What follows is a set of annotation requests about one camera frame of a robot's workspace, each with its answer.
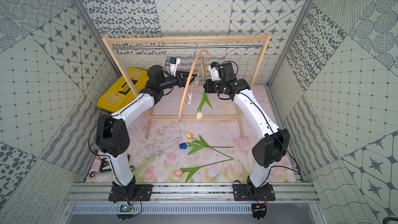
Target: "yellow tulip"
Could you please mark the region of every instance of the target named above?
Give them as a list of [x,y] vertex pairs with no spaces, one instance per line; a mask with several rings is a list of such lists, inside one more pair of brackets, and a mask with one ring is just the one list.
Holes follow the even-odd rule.
[[190,134],[190,133],[188,133],[188,132],[185,134],[185,136],[186,136],[188,139],[192,139],[192,138],[193,138],[193,135]]

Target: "metal rod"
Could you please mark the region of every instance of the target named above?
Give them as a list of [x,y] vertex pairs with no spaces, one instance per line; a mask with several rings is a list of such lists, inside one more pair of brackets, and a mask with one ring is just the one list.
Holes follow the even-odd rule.
[[156,47],[112,47],[113,50],[149,50],[169,48],[223,48],[223,47],[262,47],[262,45],[225,45],[225,46],[156,46]]

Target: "pink tulip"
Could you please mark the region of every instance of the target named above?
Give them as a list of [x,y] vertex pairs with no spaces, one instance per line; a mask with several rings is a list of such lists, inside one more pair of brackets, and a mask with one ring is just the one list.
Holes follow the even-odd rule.
[[239,137],[239,138],[233,138],[232,141],[236,144],[238,149],[243,152],[248,152],[250,151],[250,141],[249,137]]
[[148,166],[148,168],[144,171],[144,177],[145,177],[146,179],[149,179],[149,178],[153,177],[154,172],[155,172],[155,167],[152,166],[152,165],[150,165],[150,166]]
[[174,152],[172,152],[172,153],[170,153],[170,154],[167,155],[167,157],[166,157],[166,163],[167,163],[168,165],[173,165],[173,164],[176,162],[176,159],[177,159],[177,155],[174,154]]
[[181,177],[182,176],[182,170],[178,169],[174,172],[175,177]]

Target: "black mounting plate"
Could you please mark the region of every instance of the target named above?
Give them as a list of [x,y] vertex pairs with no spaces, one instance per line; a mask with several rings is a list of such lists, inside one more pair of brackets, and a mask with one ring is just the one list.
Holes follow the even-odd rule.
[[[247,187],[246,183],[233,184],[232,188],[234,190],[235,201],[264,201],[264,197],[262,196],[262,194],[258,197],[255,197],[254,199],[250,198],[248,194],[249,188]],[[266,185],[261,187],[261,191],[265,193],[268,201],[275,201],[275,194],[271,184],[267,183]]]

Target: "patterned wall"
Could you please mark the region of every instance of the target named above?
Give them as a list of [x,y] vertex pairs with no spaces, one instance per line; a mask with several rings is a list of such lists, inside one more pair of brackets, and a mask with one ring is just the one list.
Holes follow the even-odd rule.
[[[263,36],[271,33],[266,59],[256,84],[266,84],[294,27],[304,0],[82,0],[102,36],[109,37],[192,37]],[[252,45],[260,42],[179,43],[177,45]],[[134,46],[175,46],[176,43],[133,44]],[[242,61],[241,77],[251,71],[251,55],[259,48],[209,49],[219,60]],[[192,56],[192,49],[118,50],[125,64],[150,67],[163,64],[165,56]],[[140,61],[136,55],[144,55]]]
[[271,86],[331,223],[398,216],[397,2],[316,0]]
[[117,76],[70,0],[0,0],[0,64],[0,223],[52,223]]

